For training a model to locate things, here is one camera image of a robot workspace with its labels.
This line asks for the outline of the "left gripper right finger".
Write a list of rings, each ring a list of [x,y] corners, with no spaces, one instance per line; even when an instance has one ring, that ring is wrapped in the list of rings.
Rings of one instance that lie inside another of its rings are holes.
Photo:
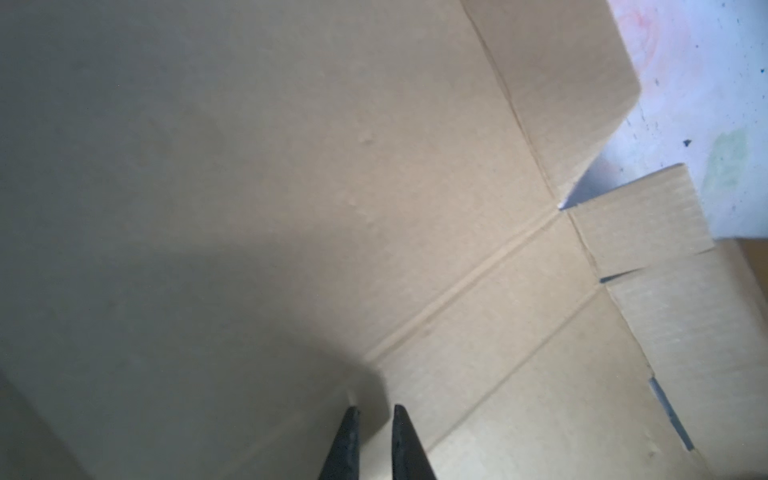
[[[394,406],[391,460],[393,480],[437,479],[408,411],[401,404]]]

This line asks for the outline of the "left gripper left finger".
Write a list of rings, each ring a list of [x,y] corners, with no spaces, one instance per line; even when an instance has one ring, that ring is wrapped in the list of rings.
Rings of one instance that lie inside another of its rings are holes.
[[[334,436],[318,479],[358,480],[360,447],[360,410],[350,406]]]

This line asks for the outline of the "brown cardboard paper box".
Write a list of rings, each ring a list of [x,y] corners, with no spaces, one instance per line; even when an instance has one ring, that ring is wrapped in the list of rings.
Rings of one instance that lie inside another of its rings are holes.
[[[763,479],[767,245],[686,166],[563,202],[640,94],[606,1],[5,1],[1,475]]]

